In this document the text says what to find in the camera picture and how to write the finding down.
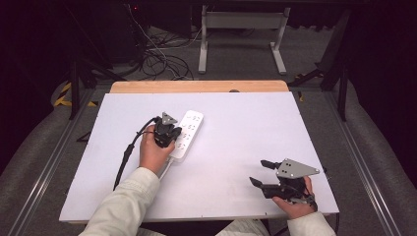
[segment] white sleeve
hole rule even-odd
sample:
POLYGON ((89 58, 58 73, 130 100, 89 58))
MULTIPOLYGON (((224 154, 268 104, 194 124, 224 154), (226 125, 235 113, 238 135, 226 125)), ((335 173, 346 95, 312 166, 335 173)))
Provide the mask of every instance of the white sleeve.
POLYGON ((288 220, 291 236, 335 236, 321 212, 314 212, 303 217, 288 220))
POLYGON ((136 235, 159 184, 150 170, 136 169, 103 200, 80 235, 136 235))

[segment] person's left hand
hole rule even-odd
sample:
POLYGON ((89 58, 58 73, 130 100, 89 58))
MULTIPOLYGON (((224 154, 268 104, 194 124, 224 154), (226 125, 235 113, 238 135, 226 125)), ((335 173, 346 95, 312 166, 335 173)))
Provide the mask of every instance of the person's left hand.
POLYGON ((144 167, 157 174, 168 155, 175 149, 175 145, 174 142, 171 142, 168 147, 158 146, 153 131, 154 125, 150 125, 142 136, 139 167, 144 167))

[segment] black wall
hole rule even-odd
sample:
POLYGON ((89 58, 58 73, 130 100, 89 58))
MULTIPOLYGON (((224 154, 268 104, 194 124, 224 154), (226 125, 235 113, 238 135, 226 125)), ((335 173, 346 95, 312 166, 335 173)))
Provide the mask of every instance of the black wall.
POLYGON ((376 1, 351 29, 349 79, 417 186, 417 4, 376 1))
POLYGON ((69 69, 59 42, 43 4, 2 1, 0 173, 30 131, 53 110, 51 94, 69 69))

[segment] power strip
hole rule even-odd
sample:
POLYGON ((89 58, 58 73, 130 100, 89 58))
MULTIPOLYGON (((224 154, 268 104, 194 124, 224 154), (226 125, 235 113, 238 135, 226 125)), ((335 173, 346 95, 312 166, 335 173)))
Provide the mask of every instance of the power strip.
POLYGON ((170 157, 174 161, 182 162, 184 160, 202 126, 203 118, 204 115, 202 113, 194 110, 189 110, 185 113, 184 118, 178 126, 182 128, 181 134, 175 141, 175 150, 170 154, 170 157))

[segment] metal bracket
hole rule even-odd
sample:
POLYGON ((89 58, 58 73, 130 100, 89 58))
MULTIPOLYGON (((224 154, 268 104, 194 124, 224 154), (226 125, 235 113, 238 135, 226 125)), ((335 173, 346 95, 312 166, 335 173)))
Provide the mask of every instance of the metal bracket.
POLYGON ((314 175, 319 173, 320 170, 317 168, 313 168, 295 160, 286 158, 280 164, 278 171, 276 171, 276 176, 287 179, 296 179, 303 176, 314 175))
POLYGON ((172 118, 170 115, 162 112, 162 125, 172 125, 177 123, 178 121, 172 118))

